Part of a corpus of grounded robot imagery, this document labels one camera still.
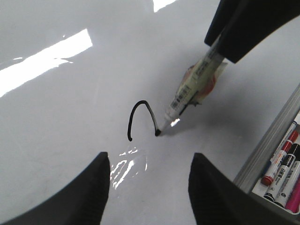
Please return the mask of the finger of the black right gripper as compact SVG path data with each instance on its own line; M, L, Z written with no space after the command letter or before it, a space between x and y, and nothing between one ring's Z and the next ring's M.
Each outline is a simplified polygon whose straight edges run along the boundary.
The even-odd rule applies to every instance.
M217 52L237 63L278 28L300 15L298 0L222 0L205 44L219 40Z

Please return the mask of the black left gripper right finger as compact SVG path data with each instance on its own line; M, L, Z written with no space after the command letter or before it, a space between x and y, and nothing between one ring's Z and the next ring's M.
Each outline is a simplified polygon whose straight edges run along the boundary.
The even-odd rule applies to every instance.
M300 218L260 202L227 179L202 153L190 167L188 194L198 225L298 225Z

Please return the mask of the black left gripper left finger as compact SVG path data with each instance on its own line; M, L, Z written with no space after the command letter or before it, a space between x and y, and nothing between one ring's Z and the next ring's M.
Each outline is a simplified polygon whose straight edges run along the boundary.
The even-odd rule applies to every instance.
M94 160L68 185L37 207L7 225L98 225L108 200L110 161L106 152Z

